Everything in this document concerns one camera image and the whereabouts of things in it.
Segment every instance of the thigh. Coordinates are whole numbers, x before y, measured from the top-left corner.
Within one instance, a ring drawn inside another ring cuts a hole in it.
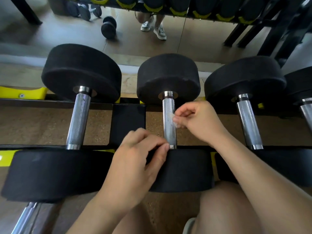
[[[239,185],[220,182],[201,196],[192,234],[261,234],[263,228]]]
[[[135,11],[135,18],[139,23],[143,24],[145,21],[150,20],[151,14]]]
[[[154,234],[144,205],[133,208],[117,225],[112,234]]]

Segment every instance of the forearm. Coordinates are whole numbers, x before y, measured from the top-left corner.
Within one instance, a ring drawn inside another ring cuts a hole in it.
[[[231,135],[214,144],[270,233],[311,233],[312,198]]]
[[[67,234],[111,234],[123,214],[109,211],[94,197],[82,211]]]

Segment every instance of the hand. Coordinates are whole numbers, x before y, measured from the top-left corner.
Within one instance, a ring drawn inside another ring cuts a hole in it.
[[[146,157],[156,146],[150,163]],[[168,142],[147,130],[130,131],[115,152],[110,169],[96,199],[112,213],[124,215],[138,205],[156,180],[166,161]]]
[[[187,127],[193,135],[211,146],[218,141],[219,135],[229,134],[207,101],[183,104],[175,111],[173,121],[178,128]]]

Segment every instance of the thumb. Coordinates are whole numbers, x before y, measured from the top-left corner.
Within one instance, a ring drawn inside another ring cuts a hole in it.
[[[168,143],[163,144],[160,146],[154,153],[152,160],[147,165],[146,172],[149,174],[151,178],[151,182],[154,183],[156,180],[157,174],[166,161],[167,152],[169,150],[170,146]]]
[[[179,117],[179,116],[174,116],[172,118],[174,123],[177,123],[178,125],[182,125],[187,127],[188,126],[188,118],[186,117]]]

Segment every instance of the sneaker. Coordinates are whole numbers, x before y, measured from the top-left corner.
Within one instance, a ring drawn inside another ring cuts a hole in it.
[[[154,28],[154,33],[157,35],[157,37],[160,39],[160,40],[166,40],[167,39],[167,36],[165,34],[165,31],[163,30],[163,26],[160,25],[159,28]]]
[[[151,23],[154,21],[154,16],[152,15],[149,21],[145,21],[142,26],[141,30],[144,32],[148,32],[151,29]]]

